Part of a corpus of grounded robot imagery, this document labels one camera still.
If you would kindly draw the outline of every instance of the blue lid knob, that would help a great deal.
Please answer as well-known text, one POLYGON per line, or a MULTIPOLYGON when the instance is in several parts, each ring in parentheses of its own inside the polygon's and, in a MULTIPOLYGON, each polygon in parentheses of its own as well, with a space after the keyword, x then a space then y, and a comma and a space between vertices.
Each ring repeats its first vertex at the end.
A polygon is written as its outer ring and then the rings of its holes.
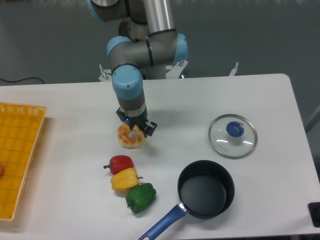
POLYGON ((238 121, 229 122, 225 129, 227 133, 234 138, 241 137, 245 132, 245 129, 241 126, 241 123, 238 121))

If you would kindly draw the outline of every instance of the glass lid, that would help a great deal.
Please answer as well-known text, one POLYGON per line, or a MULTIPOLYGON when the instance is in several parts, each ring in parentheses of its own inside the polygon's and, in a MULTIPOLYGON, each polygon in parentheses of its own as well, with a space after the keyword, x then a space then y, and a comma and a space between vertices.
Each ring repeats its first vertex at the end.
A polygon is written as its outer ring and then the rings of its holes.
POLYGON ((258 141, 255 127, 244 117, 235 114, 225 114, 213 120, 208 136, 213 149, 228 159, 248 156, 258 141))

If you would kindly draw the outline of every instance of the blue handle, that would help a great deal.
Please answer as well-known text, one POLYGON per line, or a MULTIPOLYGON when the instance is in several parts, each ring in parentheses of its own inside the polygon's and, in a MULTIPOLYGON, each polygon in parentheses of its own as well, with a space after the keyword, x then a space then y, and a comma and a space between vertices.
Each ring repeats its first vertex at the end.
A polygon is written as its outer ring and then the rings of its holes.
POLYGON ((245 129, 242 127, 241 123, 238 121, 229 122, 225 129, 227 133, 234 138, 241 137, 245 132, 245 129))
POLYGON ((142 235, 138 240, 143 240, 146 237, 149 240, 156 239, 160 234, 162 234, 171 224, 186 215, 179 204, 175 205, 170 212, 167 213, 160 221, 158 221, 153 227, 151 227, 144 235, 142 235))

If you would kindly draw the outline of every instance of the red object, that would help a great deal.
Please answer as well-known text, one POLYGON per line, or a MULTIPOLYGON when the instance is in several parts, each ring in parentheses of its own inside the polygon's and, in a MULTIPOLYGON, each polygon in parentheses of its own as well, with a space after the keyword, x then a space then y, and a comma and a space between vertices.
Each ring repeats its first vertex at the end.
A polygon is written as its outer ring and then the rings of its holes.
POLYGON ((117 173, 134 167, 134 162, 132 161, 131 157, 126 155, 117 155, 113 156, 110 159, 109 165, 103 166, 104 169, 110 168, 110 171, 113 175, 117 173))

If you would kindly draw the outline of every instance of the saucepan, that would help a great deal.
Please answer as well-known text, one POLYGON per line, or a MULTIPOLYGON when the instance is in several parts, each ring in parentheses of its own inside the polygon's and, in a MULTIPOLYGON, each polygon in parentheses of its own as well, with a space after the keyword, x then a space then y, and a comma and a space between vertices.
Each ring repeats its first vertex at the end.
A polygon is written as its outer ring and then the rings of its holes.
POLYGON ((180 204, 174 206, 139 240, 154 240, 187 213, 198 219, 211 219, 223 213, 235 196, 230 173, 220 164, 199 160, 186 166, 178 179, 180 204))

